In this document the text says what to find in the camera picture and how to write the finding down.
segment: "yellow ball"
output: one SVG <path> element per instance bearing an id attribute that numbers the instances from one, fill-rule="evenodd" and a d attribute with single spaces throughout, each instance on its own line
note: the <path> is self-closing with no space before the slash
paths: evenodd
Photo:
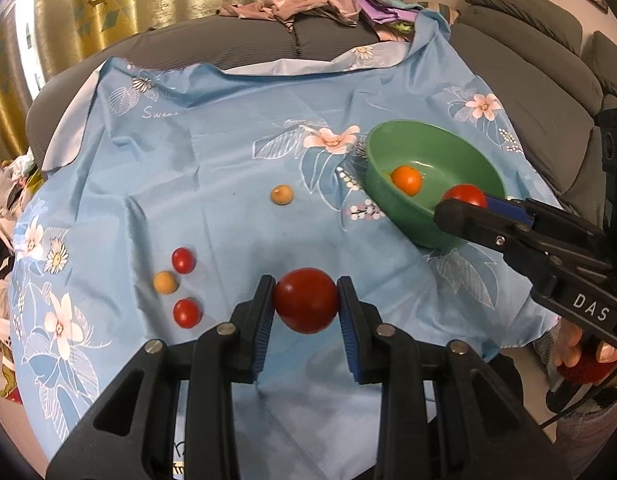
<path id="1" fill-rule="evenodd" d="M 153 286 L 160 294 L 173 294 L 179 287 L 175 276 L 168 270 L 162 270 L 153 278 Z"/>
<path id="2" fill-rule="evenodd" d="M 293 188 L 282 184 L 271 191 L 271 200 L 277 205 L 288 205 L 293 201 Z"/>

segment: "human hand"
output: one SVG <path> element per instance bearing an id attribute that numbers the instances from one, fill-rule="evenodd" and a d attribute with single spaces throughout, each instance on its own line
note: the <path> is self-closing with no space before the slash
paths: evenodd
<path id="1" fill-rule="evenodd" d="M 564 364 L 568 368 L 574 367 L 582 357 L 582 348 L 580 340 L 582 339 L 583 330 L 576 324 L 562 319 L 559 322 L 559 333 L 557 341 L 553 348 L 553 363 L 556 366 Z M 601 364 L 616 363 L 617 349 L 608 343 L 601 342 L 595 351 L 595 359 Z M 607 385 L 608 388 L 617 386 L 617 376 Z"/>

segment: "pile of clothes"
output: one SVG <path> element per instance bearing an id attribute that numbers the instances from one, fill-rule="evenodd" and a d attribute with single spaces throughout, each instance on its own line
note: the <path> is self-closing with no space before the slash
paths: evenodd
<path id="1" fill-rule="evenodd" d="M 413 41 L 415 19 L 428 7 L 441 13 L 452 24 L 458 11 L 439 4 L 418 2 L 406 4 L 400 0 L 261 0 L 246 5 L 223 4 L 221 16 L 250 20 L 279 21 L 289 31 L 297 14 L 315 14 L 355 26 L 360 18 L 371 24 L 380 41 Z"/>
<path id="2" fill-rule="evenodd" d="M 43 183 L 29 151 L 0 163 L 0 397 L 22 403 L 11 351 L 8 284 L 13 268 L 13 230 L 26 205 Z"/>

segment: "purple cloth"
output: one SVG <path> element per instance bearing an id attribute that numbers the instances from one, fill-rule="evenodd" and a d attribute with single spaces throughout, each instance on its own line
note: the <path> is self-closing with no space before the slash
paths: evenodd
<path id="1" fill-rule="evenodd" d="M 373 0 L 357 0 L 362 12 L 375 23 L 415 22 L 415 10 L 396 9 L 395 7 L 378 6 Z"/>

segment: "blue gripper pad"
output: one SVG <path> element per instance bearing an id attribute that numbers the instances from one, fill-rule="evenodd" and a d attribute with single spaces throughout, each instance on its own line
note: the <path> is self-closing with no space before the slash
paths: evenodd
<path id="1" fill-rule="evenodd" d="M 487 204 L 489 211 L 533 227 L 533 217 L 528 215 L 521 205 L 489 195 L 487 195 Z"/>

